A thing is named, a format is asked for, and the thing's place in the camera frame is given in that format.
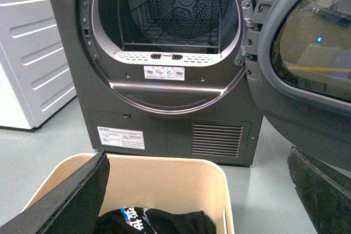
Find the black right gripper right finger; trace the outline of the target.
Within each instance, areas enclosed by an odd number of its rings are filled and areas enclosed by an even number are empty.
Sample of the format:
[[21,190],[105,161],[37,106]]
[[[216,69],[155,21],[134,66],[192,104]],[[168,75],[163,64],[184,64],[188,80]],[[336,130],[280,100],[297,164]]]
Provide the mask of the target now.
[[295,146],[287,164],[316,232],[350,233],[350,178]]

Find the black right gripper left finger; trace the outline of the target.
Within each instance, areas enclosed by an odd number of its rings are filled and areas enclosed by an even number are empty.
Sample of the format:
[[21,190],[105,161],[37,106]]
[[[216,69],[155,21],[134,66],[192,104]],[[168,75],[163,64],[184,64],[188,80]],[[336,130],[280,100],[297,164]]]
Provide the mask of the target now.
[[32,206],[1,226],[1,233],[93,233],[110,173],[100,151]]

